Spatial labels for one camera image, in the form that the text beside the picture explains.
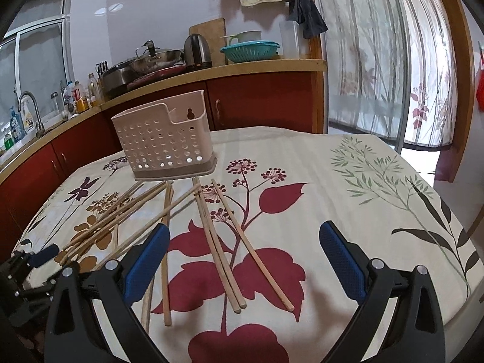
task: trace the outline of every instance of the striped curtain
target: striped curtain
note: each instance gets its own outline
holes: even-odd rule
[[[411,94],[404,147],[443,150],[457,111],[456,62],[441,0],[403,0],[411,50]]]
[[[321,0],[329,121],[395,144],[404,119],[407,54],[398,0]]]

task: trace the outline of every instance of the cutting board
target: cutting board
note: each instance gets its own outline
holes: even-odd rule
[[[200,23],[199,25],[191,26],[190,35],[192,34],[200,34],[207,40],[210,48],[212,65],[214,67],[227,64],[225,54],[220,52],[220,48],[226,45],[225,39],[221,38],[227,35],[224,18],[214,19],[206,21],[205,23]]]

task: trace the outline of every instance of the floral tablecloth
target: floral tablecloth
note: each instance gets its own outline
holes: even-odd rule
[[[261,127],[213,132],[212,140],[217,167],[200,179],[247,308],[237,315],[227,304],[197,205],[187,199],[170,224],[173,326],[164,326],[157,274],[149,327],[150,337],[170,361],[321,361],[357,308],[319,245],[319,226],[326,220],[333,220],[369,258],[382,258],[395,269],[427,266],[445,324],[448,360],[461,349],[477,324],[484,268],[446,204],[391,148],[374,136],[313,135]],[[240,244],[209,186],[211,178],[221,184],[242,229],[294,304],[294,312],[284,309]],[[80,168],[38,212],[18,248],[38,251],[50,243],[64,246],[133,183],[122,152]],[[139,193],[153,184],[145,183]],[[190,179],[175,181],[174,199],[191,186]],[[121,224],[119,242],[160,212],[163,202],[161,194]],[[112,246],[111,235],[96,242],[81,260],[81,269],[92,269]],[[51,261],[34,270],[29,281],[37,286],[58,269]],[[141,305],[133,305],[138,316]],[[105,326],[102,308],[96,308],[108,343],[115,354],[126,358],[111,328]],[[390,318],[388,310],[366,357],[378,350]]]

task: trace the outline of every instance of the green bottle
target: green bottle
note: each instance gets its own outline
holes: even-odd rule
[[[11,137],[9,133],[5,135],[5,138],[3,138],[3,143],[5,144],[5,150],[8,150],[14,145],[14,139]]]

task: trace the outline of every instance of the blue soap bottle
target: blue soap bottle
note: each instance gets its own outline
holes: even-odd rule
[[[10,108],[11,118],[10,118],[10,132],[11,137],[14,142],[17,143],[20,139],[25,136],[24,126],[22,124],[22,118],[20,113],[15,112],[15,108],[12,106]]]

